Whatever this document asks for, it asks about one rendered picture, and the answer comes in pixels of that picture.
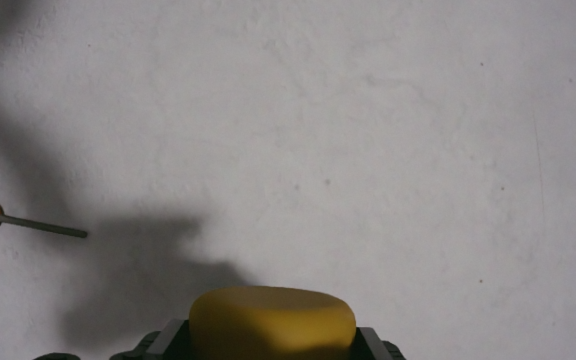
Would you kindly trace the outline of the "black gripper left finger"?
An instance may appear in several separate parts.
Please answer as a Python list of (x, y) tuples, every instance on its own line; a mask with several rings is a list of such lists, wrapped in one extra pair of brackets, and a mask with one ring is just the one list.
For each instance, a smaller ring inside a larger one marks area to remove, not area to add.
[[(162, 331), (145, 335), (133, 350), (114, 354), (109, 360), (187, 360), (188, 323), (189, 320), (171, 319)], [(74, 354), (54, 352), (33, 360), (81, 359)]]

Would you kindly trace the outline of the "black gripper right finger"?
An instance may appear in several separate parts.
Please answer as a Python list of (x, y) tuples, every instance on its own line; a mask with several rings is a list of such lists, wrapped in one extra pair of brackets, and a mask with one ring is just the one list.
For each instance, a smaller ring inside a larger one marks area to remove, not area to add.
[(356, 327), (354, 360), (406, 360), (406, 358), (396, 345), (389, 341), (381, 341), (373, 327)]

